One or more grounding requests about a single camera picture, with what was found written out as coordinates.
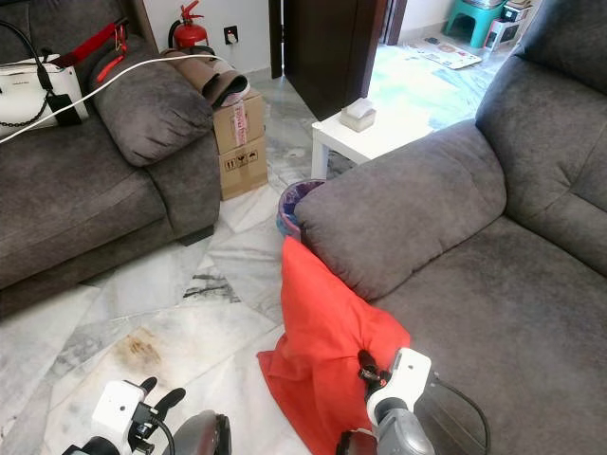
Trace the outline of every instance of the white handbag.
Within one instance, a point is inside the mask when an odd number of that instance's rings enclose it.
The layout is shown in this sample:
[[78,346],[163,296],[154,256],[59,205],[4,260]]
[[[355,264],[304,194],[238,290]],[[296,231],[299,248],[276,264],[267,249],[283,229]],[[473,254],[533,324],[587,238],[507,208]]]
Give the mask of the white handbag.
[[[12,134],[39,118],[83,97],[74,67],[44,64],[28,38],[15,26],[0,21],[17,34],[34,56],[14,64],[0,64],[0,137]],[[49,56],[53,60],[58,56]],[[37,125],[75,124],[88,118],[84,103]]]

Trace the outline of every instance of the plastic container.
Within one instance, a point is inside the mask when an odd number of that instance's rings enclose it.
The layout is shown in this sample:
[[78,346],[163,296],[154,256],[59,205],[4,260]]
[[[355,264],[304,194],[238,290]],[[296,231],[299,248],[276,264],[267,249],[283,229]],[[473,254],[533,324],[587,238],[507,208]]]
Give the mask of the plastic container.
[[276,227],[284,236],[291,236],[301,241],[302,232],[295,216],[295,206],[307,196],[309,192],[319,187],[325,180],[303,180],[286,188],[278,201],[276,214]]

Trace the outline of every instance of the wall socket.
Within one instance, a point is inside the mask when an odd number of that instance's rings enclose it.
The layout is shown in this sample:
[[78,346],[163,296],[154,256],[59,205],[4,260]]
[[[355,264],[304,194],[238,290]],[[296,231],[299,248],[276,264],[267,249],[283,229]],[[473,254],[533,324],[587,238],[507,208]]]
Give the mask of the wall socket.
[[236,43],[238,43],[238,27],[237,26],[231,26],[231,27],[225,27],[224,28],[224,38],[226,39],[226,45],[235,45]]

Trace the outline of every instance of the gray sofa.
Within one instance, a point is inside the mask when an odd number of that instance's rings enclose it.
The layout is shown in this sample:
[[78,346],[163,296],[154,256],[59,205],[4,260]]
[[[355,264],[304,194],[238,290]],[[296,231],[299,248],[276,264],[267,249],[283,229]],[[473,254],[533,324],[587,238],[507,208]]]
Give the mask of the gray sofa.
[[[544,1],[476,120],[296,208],[304,242],[485,411],[491,453],[607,450],[606,38],[606,2]],[[428,397],[441,453],[482,453],[474,412]]]
[[[125,11],[130,29],[150,37],[147,21],[133,13],[142,14],[140,5],[3,0],[0,17],[38,49],[64,54]],[[155,45],[136,33],[128,44],[127,59],[108,79],[157,57]],[[113,45],[77,65],[84,93],[116,56]],[[1,28],[0,63],[27,57]],[[134,70],[87,109],[82,125],[0,145],[0,318],[172,240],[212,232],[220,198],[212,110],[172,66]]]

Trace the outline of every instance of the sofa leg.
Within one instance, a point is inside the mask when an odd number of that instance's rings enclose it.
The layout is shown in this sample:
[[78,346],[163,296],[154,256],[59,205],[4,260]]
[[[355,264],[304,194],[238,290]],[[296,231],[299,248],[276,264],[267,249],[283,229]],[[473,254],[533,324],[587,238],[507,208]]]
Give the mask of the sofa leg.
[[190,246],[191,244],[195,244],[196,242],[201,241],[202,239],[206,239],[207,237],[211,237],[215,232],[215,227],[213,225],[204,227],[196,232],[193,232],[188,235],[184,235],[177,241],[180,242],[184,246]]

